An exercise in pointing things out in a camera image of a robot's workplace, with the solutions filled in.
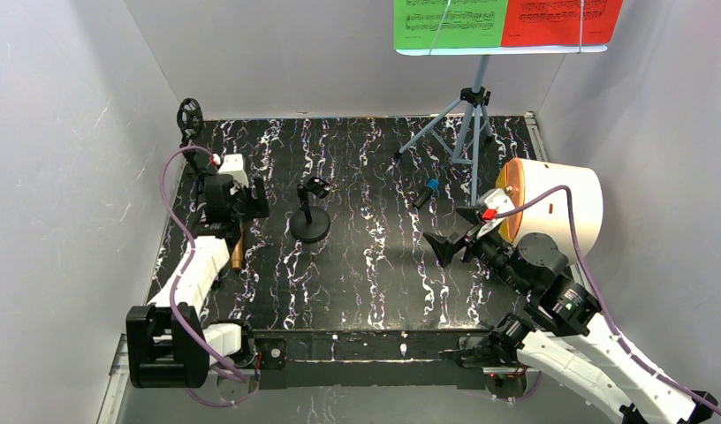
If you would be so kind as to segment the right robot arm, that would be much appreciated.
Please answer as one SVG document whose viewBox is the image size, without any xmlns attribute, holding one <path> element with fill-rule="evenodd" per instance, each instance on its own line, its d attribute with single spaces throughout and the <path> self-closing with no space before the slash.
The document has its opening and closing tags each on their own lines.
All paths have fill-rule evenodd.
<svg viewBox="0 0 721 424">
<path fill-rule="evenodd" d="M 508 314 L 460 357 L 487 353 L 534 367 L 616 423 L 703 423 L 720 412 L 709 392 L 674 381 L 607 322 L 600 299 L 566 274 L 568 259 L 551 236 L 533 232 L 508 245 L 492 230 L 493 210 L 463 212 L 474 219 L 467 233 L 424 235 L 438 263 L 463 251 L 529 301 L 527 318 Z"/>
</svg>

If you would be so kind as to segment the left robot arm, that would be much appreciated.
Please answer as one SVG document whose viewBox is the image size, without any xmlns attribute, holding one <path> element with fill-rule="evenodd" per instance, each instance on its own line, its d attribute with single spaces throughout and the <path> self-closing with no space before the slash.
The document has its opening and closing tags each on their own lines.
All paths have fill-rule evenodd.
<svg viewBox="0 0 721 424">
<path fill-rule="evenodd" d="M 125 318 L 129 374 L 136 388 L 199 388 L 212 366 L 235 370 L 251 352 L 246 323 L 225 320 L 203 326 L 205 299 L 231 266 L 244 222 L 269 216 L 264 180 L 240 185 L 230 175 L 208 176 L 187 247 L 165 286 Z"/>
</svg>

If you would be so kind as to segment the green sheet music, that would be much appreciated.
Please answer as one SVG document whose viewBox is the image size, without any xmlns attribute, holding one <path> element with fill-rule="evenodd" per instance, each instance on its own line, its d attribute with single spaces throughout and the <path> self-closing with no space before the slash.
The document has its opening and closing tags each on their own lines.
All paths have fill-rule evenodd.
<svg viewBox="0 0 721 424">
<path fill-rule="evenodd" d="M 507 0 L 400 0 L 393 4 L 395 49 L 501 45 Z"/>
</svg>

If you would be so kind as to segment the black round-base mic stand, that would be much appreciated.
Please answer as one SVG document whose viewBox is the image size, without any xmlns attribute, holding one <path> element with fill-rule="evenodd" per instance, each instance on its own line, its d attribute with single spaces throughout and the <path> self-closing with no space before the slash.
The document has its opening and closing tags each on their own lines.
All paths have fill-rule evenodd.
<svg viewBox="0 0 721 424">
<path fill-rule="evenodd" d="M 313 176 L 304 183 L 296 185 L 300 201 L 299 209 L 289 219 L 289 231 L 292 237 L 301 243 L 319 242 L 327 237 L 331 220 L 324 208 L 311 205 L 308 195 L 311 193 L 318 199 L 330 193 L 330 184 L 322 178 Z"/>
</svg>

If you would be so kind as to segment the gold microphone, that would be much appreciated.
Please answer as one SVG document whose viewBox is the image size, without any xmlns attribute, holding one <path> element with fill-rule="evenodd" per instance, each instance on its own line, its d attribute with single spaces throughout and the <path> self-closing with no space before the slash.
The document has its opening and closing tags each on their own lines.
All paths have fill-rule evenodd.
<svg viewBox="0 0 721 424">
<path fill-rule="evenodd" d="M 231 253 L 231 268 L 235 271 L 241 271 L 244 268 L 245 261 L 245 235 L 244 226 L 239 227 L 239 240 Z"/>
</svg>

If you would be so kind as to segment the black marker blue cap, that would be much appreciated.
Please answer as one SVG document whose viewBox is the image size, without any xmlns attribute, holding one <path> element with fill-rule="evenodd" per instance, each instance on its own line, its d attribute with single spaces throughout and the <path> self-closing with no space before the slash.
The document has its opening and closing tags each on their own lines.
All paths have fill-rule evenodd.
<svg viewBox="0 0 721 424">
<path fill-rule="evenodd" d="M 426 203 L 430 200 L 433 193 L 437 190 L 439 182 L 437 179 L 431 179 L 417 194 L 413 202 L 413 206 L 416 210 L 423 208 Z"/>
</svg>

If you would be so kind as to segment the black tripod mic stand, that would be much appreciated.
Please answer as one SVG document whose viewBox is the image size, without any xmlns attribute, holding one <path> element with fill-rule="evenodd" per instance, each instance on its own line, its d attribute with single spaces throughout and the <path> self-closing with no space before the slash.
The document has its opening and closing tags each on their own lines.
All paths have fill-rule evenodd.
<svg viewBox="0 0 721 424">
<path fill-rule="evenodd" d="M 176 120 L 182 135 L 179 146 L 181 148 L 192 146 L 204 127 L 201 105 L 194 98 L 185 98 L 178 106 Z M 193 150 L 184 152 L 183 156 L 190 168 L 186 175 L 194 182 L 196 197 L 199 197 L 204 192 L 205 177 L 213 176 L 214 172 L 205 171 L 197 164 Z"/>
</svg>

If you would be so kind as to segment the grey tripod music stand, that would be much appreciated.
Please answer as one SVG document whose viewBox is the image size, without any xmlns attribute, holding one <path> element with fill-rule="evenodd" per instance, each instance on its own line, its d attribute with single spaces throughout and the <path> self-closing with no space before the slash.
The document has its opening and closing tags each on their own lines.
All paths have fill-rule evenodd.
<svg viewBox="0 0 721 424">
<path fill-rule="evenodd" d="M 441 113 L 433 117 L 413 137 L 399 147 L 392 160 L 397 162 L 401 156 L 425 135 L 432 135 L 449 155 L 450 163 L 468 165 L 470 167 L 469 203 L 474 206 L 478 199 L 480 150 L 483 141 L 495 139 L 487 108 L 490 103 L 490 91 L 482 84 L 489 63 L 489 56 L 480 56 L 474 82 L 460 90 L 459 96 Z M 466 105 L 459 132 L 451 147 L 444 142 L 435 127 L 461 103 Z"/>
</svg>

